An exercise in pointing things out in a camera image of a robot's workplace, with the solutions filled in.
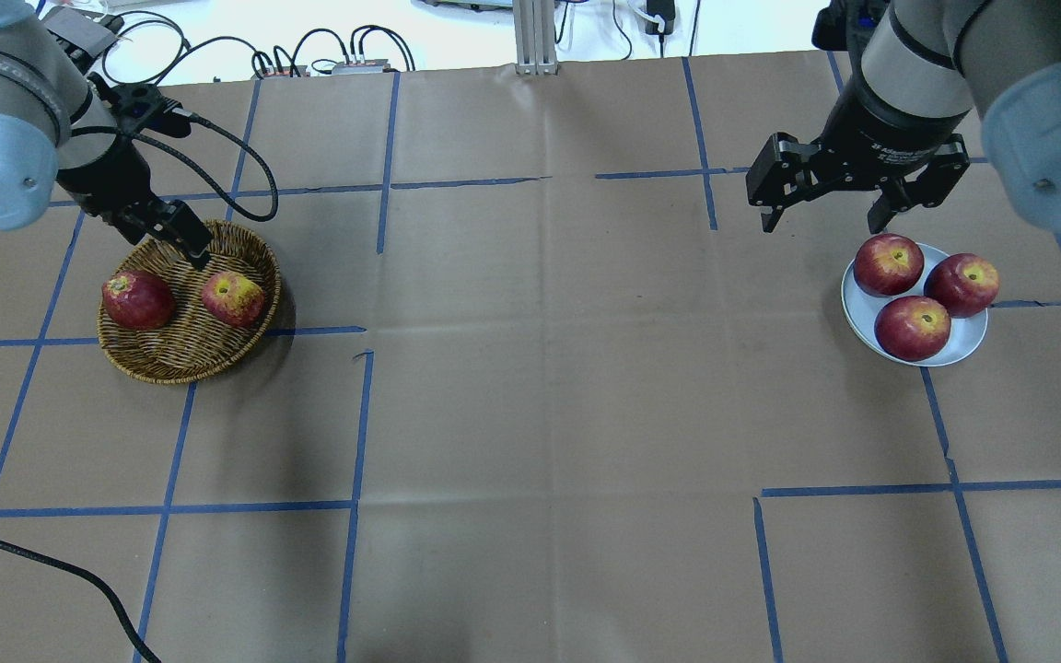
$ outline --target power adapter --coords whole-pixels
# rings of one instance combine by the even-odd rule
[[[661,17],[665,21],[665,27],[658,30],[658,24],[647,21],[645,34],[674,34],[674,19],[678,17],[678,10],[674,7],[674,0],[645,0],[645,14],[651,17]]]

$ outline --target woven basket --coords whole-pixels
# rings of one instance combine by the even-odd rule
[[[122,262],[123,268],[157,274],[170,284],[176,310],[159,329],[136,331],[114,322],[104,304],[97,313],[97,338],[114,366],[137,381],[155,385],[181,385],[222,373],[247,355],[273,324],[281,302],[281,269],[273,248],[246,227],[222,221],[204,222],[214,235],[211,261],[203,272],[191,267],[169,243],[146,240]],[[207,278],[231,269],[247,276],[264,290],[265,311],[254,327],[221,322],[203,307]]]

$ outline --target red apple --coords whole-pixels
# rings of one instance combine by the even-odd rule
[[[105,313],[129,329],[157,329],[174,313],[170,285],[156,274],[126,268],[101,286]]]
[[[902,295],[923,275],[923,251],[902,234],[883,232],[866,240],[854,259],[854,280],[873,297]]]
[[[985,311],[1001,289],[997,268],[974,254],[947,256],[923,282],[923,293],[943,304],[953,317],[969,317]]]
[[[891,356],[923,361],[942,351],[953,320],[936,299],[911,295],[883,307],[875,318],[875,338]]]
[[[220,272],[203,285],[203,306],[232,327],[251,327],[264,308],[264,290],[239,272]]]

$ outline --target white plate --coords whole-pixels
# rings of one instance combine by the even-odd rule
[[[858,282],[854,280],[854,261],[850,261],[849,267],[846,267],[846,275],[841,277],[841,309],[846,311],[847,322],[850,322],[850,328],[854,329],[854,333],[872,351],[881,353],[884,357],[908,366],[956,364],[957,361],[973,353],[980,342],[985,339],[985,331],[989,328],[989,310],[981,311],[973,317],[953,318],[953,332],[952,335],[949,335],[944,349],[923,361],[902,361],[893,357],[884,351],[879,345],[879,341],[875,339],[875,318],[879,316],[879,311],[898,297],[922,295],[923,282],[932,273],[932,268],[947,257],[946,252],[926,244],[919,244],[919,248],[923,251],[923,275],[919,277],[919,281],[912,289],[895,297],[872,297],[863,293],[863,289],[858,289]]]

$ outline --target black cable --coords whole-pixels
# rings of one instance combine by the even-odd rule
[[[281,67],[281,54],[283,54],[283,56],[285,56],[285,59],[290,60],[290,76],[298,76],[298,78],[300,78],[300,75],[302,75],[302,72],[297,71],[297,64],[294,63],[294,59],[290,56],[290,51],[283,50],[282,47],[280,47],[280,46],[274,46],[273,47],[273,59],[276,59],[276,63],[277,63],[277,72],[278,73],[285,73],[282,70],[283,67]]]
[[[125,612],[125,605],[122,605],[122,599],[118,598],[117,592],[114,592],[114,588],[108,587],[108,583],[106,583],[105,580],[102,580],[99,576],[92,574],[91,571],[85,571],[80,566],[60,561],[54,557],[48,557],[48,555],[41,555],[35,553],[35,551],[10,544],[7,541],[0,541],[0,549],[5,551],[5,553],[18,555],[18,557],[22,557],[24,559],[30,559],[30,561],[33,562],[46,563],[48,566],[68,572],[68,574],[88,580],[94,588],[100,590],[101,593],[104,593],[110,607],[114,607],[114,613],[117,614],[117,621],[122,623],[122,629],[125,631],[125,636],[129,639],[132,645],[134,645],[135,649],[138,650],[138,653],[142,655],[142,658],[147,660],[150,663],[161,663],[161,660],[155,656],[155,652],[150,650],[146,643],[142,642],[142,636],[139,636],[138,631],[134,628],[134,622],[129,621],[129,614]]]
[[[163,70],[160,70],[160,71],[156,72],[155,74],[153,74],[151,76],[147,76],[147,78],[143,78],[141,81],[132,81],[131,82],[131,83],[139,83],[139,84],[140,83],[150,83],[151,81],[154,81],[155,78],[158,78],[159,75],[164,75],[166,72],[170,71],[170,68],[174,67],[174,62],[176,62],[176,59],[180,58],[180,56],[182,55],[182,53],[189,52],[191,50],[191,42],[188,40],[188,38],[186,38],[186,34],[182,33],[182,29],[180,29],[180,27],[178,24],[176,24],[176,22],[170,20],[169,18],[167,18],[164,16],[161,16],[161,14],[156,14],[155,12],[143,12],[143,11],[140,11],[140,10],[135,10],[135,11],[132,11],[132,12],[125,12],[123,14],[119,14],[119,16],[123,17],[123,16],[128,16],[129,14],[151,14],[154,18],[146,18],[146,20],[138,21],[135,24],[126,27],[125,30],[122,30],[122,32],[119,32],[117,34],[118,41],[115,41],[105,51],[105,53],[103,53],[101,55],[101,72],[102,72],[102,74],[105,74],[106,78],[109,78],[114,83],[122,83],[121,81],[119,81],[117,78],[117,76],[115,76],[114,74],[110,74],[110,72],[108,71],[108,55],[110,53],[112,53],[114,49],[116,49],[116,47],[118,46],[118,43],[121,43],[121,38],[125,37],[125,35],[127,35],[127,34],[131,34],[135,30],[140,29],[140,27],[144,27],[144,25],[147,25],[147,24],[160,24],[160,25],[163,25],[163,27],[169,27],[169,29],[172,29],[174,31],[174,33],[176,33],[178,35],[178,49],[174,52],[174,58],[171,60],[171,64],[166,65],[166,68],[163,68]]]
[[[84,126],[81,127],[80,129],[72,129],[72,138],[75,138],[76,136],[85,136],[88,134],[106,134],[106,135],[121,136],[121,138],[126,138],[129,140],[136,140],[139,143],[146,143],[146,145],[151,145],[153,147],[159,149],[162,152],[166,152],[166,154],[173,156],[177,160],[180,160],[182,164],[186,164],[186,167],[193,170],[195,175],[202,177],[203,180],[207,182],[207,186],[210,186],[212,192],[218,193],[219,196],[223,198],[225,203],[231,206],[233,210],[239,211],[239,213],[241,215],[244,215],[244,217],[250,219],[253,221],[268,221],[275,217],[275,215],[277,215],[277,198],[278,198],[277,181],[273,177],[273,170],[271,170],[268,168],[268,164],[264,162],[264,159],[261,158],[261,155],[258,155],[256,150],[249,146],[248,143],[243,142],[243,140],[241,140],[239,137],[236,137],[236,135],[232,135],[231,132],[224,129],[222,126],[213,124],[213,122],[208,121],[206,118],[202,118],[198,117],[197,115],[192,114],[191,117],[188,119],[189,122],[194,122],[194,124],[206,126],[208,129],[214,130],[215,134],[220,134],[224,138],[231,140],[231,142],[237,143],[237,145],[240,145],[241,149],[246,151],[248,155],[251,156],[254,160],[256,160],[257,163],[261,164],[261,168],[264,169],[265,177],[268,178],[268,191],[271,197],[273,197],[273,205],[271,205],[268,213],[264,214],[250,213],[249,210],[244,209],[244,207],[241,206],[240,203],[237,203],[234,198],[228,196],[227,192],[224,192],[223,186],[220,186],[219,181],[215,181],[210,175],[207,175],[207,171],[203,170],[203,167],[201,167],[201,164],[194,163],[193,160],[191,160],[191,157],[188,157],[187,155],[182,154],[182,152],[179,152],[176,149],[168,145],[168,143],[161,142],[161,140],[150,138],[149,136],[144,136],[142,134],[135,134],[135,132],[132,130],[119,129],[116,126]]]
[[[560,41],[563,41],[563,31],[568,30],[568,11],[572,8],[574,3],[563,4],[563,22],[559,24],[559,30],[555,31],[555,46],[559,46]]]
[[[338,34],[336,32],[333,32],[333,30],[325,29],[324,27],[317,27],[317,29],[313,29],[307,32],[300,38],[300,40],[297,41],[297,46],[294,49],[294,55],[292,55],[292,58],[294,59],[295,63],[297,62],[297,55],[302,51],[302,46],[306,46],[307,38],[310,38],[312,37],[312,35],[315,34],[329,34],[332,37],[336,38],[338,41],[338,47],[340,49],[342,49],[342,62],[345,63],[350,62],[350,53],[346,51],[346,41],[343,41],[342,37],[338,37]],[[315,63],[320,62],[320,59],[314,59],[313,62]]]
[[[358,52],[359,55],[366,55],[366,50],[363,49],[363,41],[366,40],[366,35],[372,32],[382,32],[387,34],[395,41],[396,46],[400,47],[400,54],[403,55],[403,66],[407,68],[408,71],[416,71],[416,56],[412,53],[412,47],[408,47],[408,42],[400,37],[400,33],[395,32],[395,30],[388,29],[380,24],[362,24],[356,27],[350,33],[350,54],[353,55]],[[354,37],[359,37],[359,42],[354,42]]]
[[[690,29],[690,53],[691,58],[695,55],[695,39],[698,38],[698,14],[702,12],[702,0],[695,1],[695,23]]]
[[[170,72],[173,70],[173,68],[177,67],[182,62],[182,59],[190,58],[191,54],[193,54],[194,52],[203,49],[203,47],[211,46],[212,43],[220,42],[220,41],[237,41],[237,42],[243,43],[244,46],[247,46],[248,49],[251,49],[254,53],[257,53],[257,52],[260,51],[260,50],[257,49],[256,46],[253,46],[253,42],[247,41],[246,38],[232,37],[232,35],[230,35],[230,34],[220,35],[220,37],[211,37],[211,38],[209,38],[209,40],[204,41],[202,43],[198,43],[198,46],[194,46],[188,52],[182,53],[179,56],[179,58],[174,59],[174,62],[171,63],[170,66],[167,67],[166,70],[162,71],[161,74],[158,75],[158,78],[155,78],[153,81],[153,84],[155,84],[155,85],[161,85],[161,81],[163,81],[166,78],[166,76],[168,76],[170,74]]]
[[[620,27],[620,20],[616,17],[616,3],[618,0],[611,0],[611,22],[616,25],[616,32],[625,38],[625,41],[628,41],[628,53],[625,53],[625,56],[622,59],[629,59],[632,56],[632,40],[631,38],[628,38],[627,34],[625,34],[625,29]]]

